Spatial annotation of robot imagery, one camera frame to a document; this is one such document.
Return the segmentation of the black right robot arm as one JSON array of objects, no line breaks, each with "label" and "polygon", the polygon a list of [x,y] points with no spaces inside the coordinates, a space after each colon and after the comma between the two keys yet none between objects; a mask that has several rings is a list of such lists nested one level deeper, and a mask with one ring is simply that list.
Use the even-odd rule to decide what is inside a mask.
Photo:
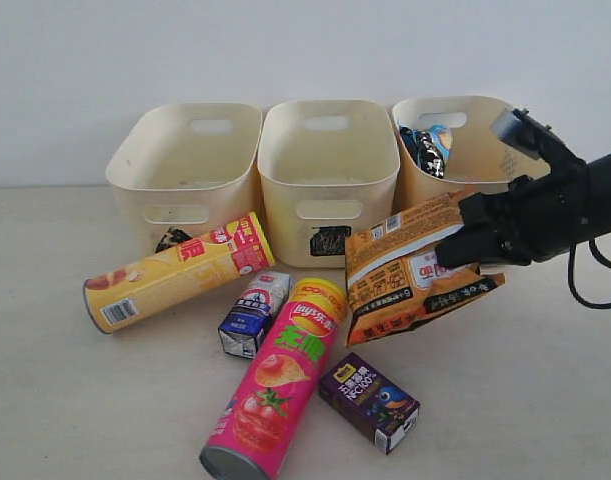
[{"label": "black right robot arm", "polygon": [[435,247],[438,264],[526,266],[611,233],[611,154],[587,163],[567,149],[545,156],[549,174],[459,202],[463,227]]}]

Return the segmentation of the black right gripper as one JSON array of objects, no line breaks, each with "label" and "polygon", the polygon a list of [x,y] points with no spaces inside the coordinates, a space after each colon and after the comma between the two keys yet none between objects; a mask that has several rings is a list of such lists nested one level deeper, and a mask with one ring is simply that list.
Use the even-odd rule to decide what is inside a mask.
[{"label": "black right gripper", "polygon": [[438,264],[528,265],[577,243],[591,211],[588,164],[574,154],[550,167],[541,178],[517,178],[503,193],[463,199],[463,227],[435,246]]}]

